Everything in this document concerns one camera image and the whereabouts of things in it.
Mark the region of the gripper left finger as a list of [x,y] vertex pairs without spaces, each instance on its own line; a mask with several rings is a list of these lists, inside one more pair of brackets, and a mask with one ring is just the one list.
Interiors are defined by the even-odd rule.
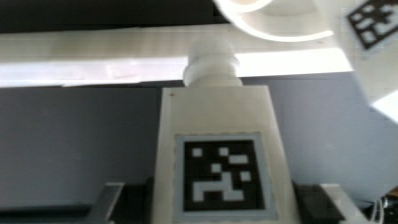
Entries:
[[120,182],[105,184],[89,214],[79,224],[116,224],[112,220],[112,213],[123,193],[123,188],[125,184]]

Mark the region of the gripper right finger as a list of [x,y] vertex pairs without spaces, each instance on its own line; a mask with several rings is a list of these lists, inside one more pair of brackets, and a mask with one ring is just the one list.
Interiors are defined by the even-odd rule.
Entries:
[[303,224],[372,224],[338,184],[294,184]]

